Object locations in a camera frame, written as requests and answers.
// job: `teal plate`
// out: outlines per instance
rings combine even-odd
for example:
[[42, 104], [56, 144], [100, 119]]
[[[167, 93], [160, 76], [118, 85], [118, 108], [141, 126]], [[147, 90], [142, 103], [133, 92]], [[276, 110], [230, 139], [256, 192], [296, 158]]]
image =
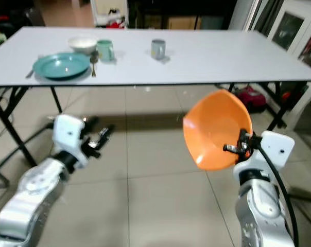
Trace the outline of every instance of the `teal plate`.
[[36, 74], [53, 79], [78, 75], [88, 67], [89, 58], [76, 53], [58, 53], [42, 57], [33, 64]]

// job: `gray mug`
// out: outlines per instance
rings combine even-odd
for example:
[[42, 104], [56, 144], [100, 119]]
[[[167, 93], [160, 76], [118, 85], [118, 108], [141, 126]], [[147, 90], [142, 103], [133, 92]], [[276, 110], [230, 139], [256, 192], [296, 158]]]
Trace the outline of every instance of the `gray mug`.
[[157, 60], [165, 58], [166, 42], [164, 40], [152, 40], [151, 57]]

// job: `spoon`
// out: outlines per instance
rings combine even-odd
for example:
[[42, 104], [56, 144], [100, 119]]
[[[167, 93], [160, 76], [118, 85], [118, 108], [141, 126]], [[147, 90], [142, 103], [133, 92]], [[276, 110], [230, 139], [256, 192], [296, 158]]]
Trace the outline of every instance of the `spoon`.
[[95, 73], [95, 63], [97, 63], [97, 61], [98, 61], [98, 56], [92, 55], [92, 56], [90, 57], [90, 62], [93, 64], [92, 77], [96, 77], [96, 73]]

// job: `white table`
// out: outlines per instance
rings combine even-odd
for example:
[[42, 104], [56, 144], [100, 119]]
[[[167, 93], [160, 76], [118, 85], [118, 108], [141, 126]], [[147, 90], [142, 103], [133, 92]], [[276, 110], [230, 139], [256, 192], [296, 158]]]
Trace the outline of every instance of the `white table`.
[[[115, 64], [96, 65], [96, 78], [88, 69], [68, 81], [52, 81], [33, 75], [25, 79], [39, 55], [71, 51], [67, 40], [85, 34], [97, 39], [110, 39], [117, 58]], [[151, 40], [166, 41], [167, 62], [150, 57]], [[289, 101], [306, 81], [311, 81], [311, 68], [292, 58], [283, 49], [257, 32], [240, 31], [173, 31], [173, 30], [108, 30], [95, 28], [25, 27], [0, 46], [0, 87], [16, 90], [9, 107], [0, 106], [0, 119], [25, 157], [35, 164], [8, 116], [30, 86], [50, 86], [61, 112], [54, 86], [103, 85], [173, 85], [239, 82], [292, 82], [292, 92], [268, 129], [273, 129]]]

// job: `cup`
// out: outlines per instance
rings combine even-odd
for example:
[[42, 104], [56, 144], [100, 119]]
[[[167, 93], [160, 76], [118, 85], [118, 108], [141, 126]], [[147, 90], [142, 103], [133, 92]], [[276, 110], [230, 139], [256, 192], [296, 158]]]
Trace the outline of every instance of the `cup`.
[[97, 41], [97, 50], [100, 60], [105, 62], [114, 60], [113, 44], [111, 40]]
[[157, 60], [165, 58], [166, 42], [164, 40], [152, 40], [151, 57]]

